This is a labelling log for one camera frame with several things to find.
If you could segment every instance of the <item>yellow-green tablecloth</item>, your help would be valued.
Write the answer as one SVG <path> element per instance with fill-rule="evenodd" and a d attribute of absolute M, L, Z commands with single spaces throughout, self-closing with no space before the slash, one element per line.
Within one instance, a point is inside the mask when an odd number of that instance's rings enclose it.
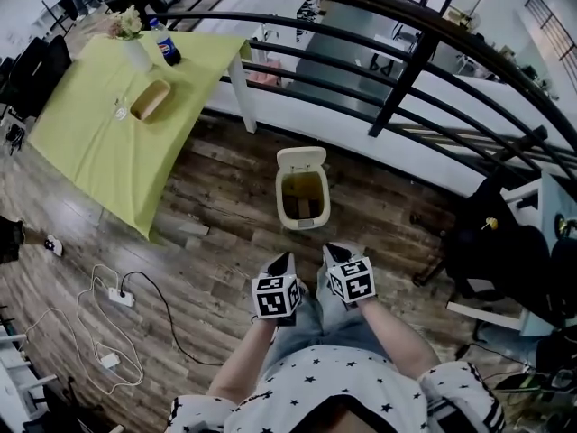
<path fill-rule="evenodd" d="M 30 142 L 92 199 L 148 238 L 162 190 L 216 83 L 243 47 L 241 37 L 174 32 L 182 61 L 170 67 L 149 33 L 154 68 L 136 71 L 121 41 L 95 36 L 73 62 L 35 125 Z M 114 117 L 156 78 L 172 90 L 153 120 Z"/>

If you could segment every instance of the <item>black metal railing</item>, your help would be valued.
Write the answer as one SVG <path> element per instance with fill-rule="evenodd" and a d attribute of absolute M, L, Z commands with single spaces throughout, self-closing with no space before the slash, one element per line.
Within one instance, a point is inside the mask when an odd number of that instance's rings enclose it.
<path fill-rule="evenodd" d="M 577 92 L 577 45 L 543 0 L 527 0 L 525 8 L 539 22 Z"/>
<path fill-rule="evenodd" d="M 109 5 L 125 5 L 130 0 L 106 0 Z M 381 75 L 378 71 L 359 66 L 357 63 L 340 60 L 325 56 L 317 52 L 301 50 L 299 48 L 281 46 L 267 41 L 250 41 L 256 50 L 264 50 L 286 54 L 301 60 L 310 60 L 320 65 L 350 72 L 362 78 L 368 78 L 374 82 L 389 88 L 386 96 L 374 96 L 354 88 L 328 81 L 325 78 L 317 78 L 308 73 L 299 73 L 287 69 L 273 68 L 252 62 L 244 62 L 246 70 L 264 72 L 279 78 L 289 78 L 296 82 L 307 84 L 315 88 L 321 88 L 335 94 L 355 98 L 357 101 L 378 108 L 379 112 L 374 115 L 365 114 L 359 110 L 344 106 L 335 101 L 329 101 L 321 97 L 313 96 L 293 88 L 283 88 L 279 85 L 265 85 L 258 82 L 248 81 L 251 88 L 258 88 L 287 97 L 327 107 L 343 114 L 350 115 L 371 124 L 369 135 L 378 136 L 382 130 L 389 130 L 446 155 L 462 165 L 488 175 L 492 170 L 501 168 L 510 176 L 510 187 L 516 187 L 539 177 L 541 165 L 538 162 L 554 164 L 572 182 L 577 182 L 572 169 L 577 162 L 577 132 L 572 124 L 528 77 L 522 74 L 517 67 L 498 54 L 491 47 L 464 31 L 455 24 L 444 20 L 439 14 L 424 7 L 415 5 L 408 0 L 330 0 L 340 4 L 356 6 L 375 14 L 386 16 L 399 23 L 406 24 L 420 31 L 417 46 L 412 52 L 398 50 L 388 44 L 380 43 L 372 38 L 364 37 L 358 33 L 345 31 L 333 26 L 313 23 L 301 19 L 279 17 L 271 14 L 230 13 L 219 11 L 182 11 L 165 14 L 155 14 L 174 21 L 186 19 L 220 19 L 250 21 L 256 23 L 275 24 L 288 26 L 301 31 L 311 31 L 317 34 L 333 37 L 341 41 L 347 41 L 361 45 L 369 49 L 387 53 L 401 60 L 404 64 L 402 73 L 398 78 L 391 75 Z M 499 78 L 513 87 L 528 103 L 534 106 L 561 134 L 568 143 L 568 149 L 560 152 L 546 142 L 546 130 L 533 130 L 521 119 L 511 114 L 506 107 L 497 103 L 478 89 L 472 87 L 462 79 L 438 68 L 430 62 L 432 55 L 440 42 L 444 42 L 461 53 L 475 59 L 485 68 L 493 72 Z M 475 118 L 467 115 L 462 110 L 455 108 L 444 101 L 417 89 L 415 80 L 422 72 L 427 71 L 441 80 L 459 88 L 464 93 L 474 97 L 481 104 L 501 115 L 508 123 L 520 131 L 521 138 L 513 140 L 510 136 L 503 136 L 491 130 L 487 124 L 481 124 Z M 464 124 L 470 126 L 476 135 L 467 134 L 468 130 L 457 131 L 432 122 L 423 117 L 400 107 L 402 100 L 407 96 L 413 96 L 434 106 L 444 113 L 456 117 Z M 407 127 L 403 124 L 395 124 L 391 121 L 393 115 L 399 115 L 416 124 L 416 128 Z M 455 151 L 454 148 L 468 149 L 477 156 L 472 159 L 470 155 Z"/>

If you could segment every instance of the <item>vase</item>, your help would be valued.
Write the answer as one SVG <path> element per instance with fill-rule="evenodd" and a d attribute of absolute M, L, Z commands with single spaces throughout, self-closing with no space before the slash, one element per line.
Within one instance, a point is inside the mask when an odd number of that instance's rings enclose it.
<path fill-rule="evenodd" d="M 124 51 L 134 68 L 140 72 L 148 72 L 152 69 L 151 55 L 144 49 L 139 40 L 123 41 Z"/>

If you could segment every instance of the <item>sleeve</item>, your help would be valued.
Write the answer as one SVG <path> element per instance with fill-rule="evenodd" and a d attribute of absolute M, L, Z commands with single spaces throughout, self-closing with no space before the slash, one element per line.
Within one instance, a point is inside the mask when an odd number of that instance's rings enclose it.
<path fill-rule="evenodd" d="M 236 409 L 236 404 L 214 396 L 178 396 L 170 406 L 165 433 L 192 433 L 202 430 L 224 430 L 224 421 Z"/>
<path fill-rule="evenodd" d="M 474 365 L 462 361 L 441 364 L 421 375 L 418 382 L 427 397 L 429 415 L 441 410 L 444 401 L 477 431 L 499 433 L 505 428 L 505 413 Z"/>

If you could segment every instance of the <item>plastic bottle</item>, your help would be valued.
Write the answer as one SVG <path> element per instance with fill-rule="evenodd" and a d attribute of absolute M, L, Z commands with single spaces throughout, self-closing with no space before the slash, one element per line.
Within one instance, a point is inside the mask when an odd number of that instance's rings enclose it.
<path fill-rule="evenodd" d="M 156 18 L 151 19 L 151 31 L 156 44 L 159 46 L 164 60 L 169 66 L 179 64 L 182 57 L 179 49 L 174 46 L 174 42 L 170 38 L 169 30 L 164 24 L 159 23 Z"/>

